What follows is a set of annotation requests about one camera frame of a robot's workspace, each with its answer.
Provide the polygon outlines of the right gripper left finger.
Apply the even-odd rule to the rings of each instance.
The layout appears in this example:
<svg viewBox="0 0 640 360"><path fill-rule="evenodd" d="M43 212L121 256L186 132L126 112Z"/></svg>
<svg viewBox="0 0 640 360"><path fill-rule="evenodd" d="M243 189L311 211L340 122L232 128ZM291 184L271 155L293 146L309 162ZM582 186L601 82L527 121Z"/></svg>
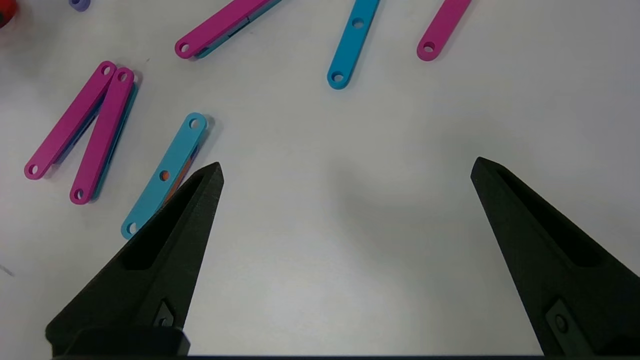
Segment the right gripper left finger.
<svg viewBox="0 0 640 360"><path fill-rule="evenodd" d="M183 330L224 186L196 171L45 328L54 357L185 357Z"/></svg>

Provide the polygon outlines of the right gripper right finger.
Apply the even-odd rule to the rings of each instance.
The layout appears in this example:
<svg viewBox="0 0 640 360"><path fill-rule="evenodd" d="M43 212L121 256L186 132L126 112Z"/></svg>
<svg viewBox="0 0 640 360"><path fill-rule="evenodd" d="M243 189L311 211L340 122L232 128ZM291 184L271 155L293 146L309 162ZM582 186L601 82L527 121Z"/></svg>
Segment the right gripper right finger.
<svg viewBox="0 0 640 360"><path fill-rule="evenodd" d="M639 277L498 162L470 178L544 355L637 357Z"/></svg>

